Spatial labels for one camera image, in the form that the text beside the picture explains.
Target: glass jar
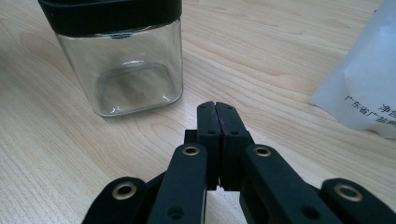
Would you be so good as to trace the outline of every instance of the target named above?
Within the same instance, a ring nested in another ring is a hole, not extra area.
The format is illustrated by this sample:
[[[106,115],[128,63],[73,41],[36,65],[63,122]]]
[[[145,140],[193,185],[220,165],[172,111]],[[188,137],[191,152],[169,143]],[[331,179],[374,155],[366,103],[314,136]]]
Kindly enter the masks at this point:
[[[181,96],[180,0],[70,1],[75,6],[66,12],[39,2],[98,115],[131,114]]]

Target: white plastic bag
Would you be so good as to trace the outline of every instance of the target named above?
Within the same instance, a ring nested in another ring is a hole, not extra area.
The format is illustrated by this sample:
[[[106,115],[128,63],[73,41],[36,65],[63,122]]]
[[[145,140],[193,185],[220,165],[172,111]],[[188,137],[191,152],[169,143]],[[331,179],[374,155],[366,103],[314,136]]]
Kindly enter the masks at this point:
[[[310,99],[353,130],[396,138],[396,1],[376,11]]]

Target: wooden table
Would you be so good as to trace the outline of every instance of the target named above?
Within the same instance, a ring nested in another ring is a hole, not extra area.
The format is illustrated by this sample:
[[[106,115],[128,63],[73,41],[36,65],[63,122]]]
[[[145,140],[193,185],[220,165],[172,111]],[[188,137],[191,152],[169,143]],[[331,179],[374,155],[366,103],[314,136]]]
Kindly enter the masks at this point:
[[[234,105],[307,183],[350,179],[396,210],[396,141],[308,103],[381,3],[185,0],[181,99],[103,119],[37,1],[0,0],[0,223],[79,223],[113,179],[163,172],[206,101]],[[207,223],[246,222],[237,193],[209,192],[206,211]]]

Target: table surface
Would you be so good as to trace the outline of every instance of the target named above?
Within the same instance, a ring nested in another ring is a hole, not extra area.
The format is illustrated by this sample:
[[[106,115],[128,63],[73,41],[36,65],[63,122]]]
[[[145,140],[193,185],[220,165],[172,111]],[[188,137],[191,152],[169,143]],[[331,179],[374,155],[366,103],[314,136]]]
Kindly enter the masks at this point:
[[[95,115],[37,1],[0,0],[0,223],[79,223],[110,181],[166,170],[196,106],[237,108],[256,143],[304,181],[355,181],[396,210],[396,141],[308,103],[380,0],[185,0],[184,93],[134,116]],[[246,222],[209,192],[207,223]]]

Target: jar lid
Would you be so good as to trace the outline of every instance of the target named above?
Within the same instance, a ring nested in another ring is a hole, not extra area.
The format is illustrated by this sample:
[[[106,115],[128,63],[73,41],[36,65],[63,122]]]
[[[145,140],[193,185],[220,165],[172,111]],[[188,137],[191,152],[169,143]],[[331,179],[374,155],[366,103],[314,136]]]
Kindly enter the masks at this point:
[[[84,36],[171,23],[181,0],[38,0],[52,30]]]

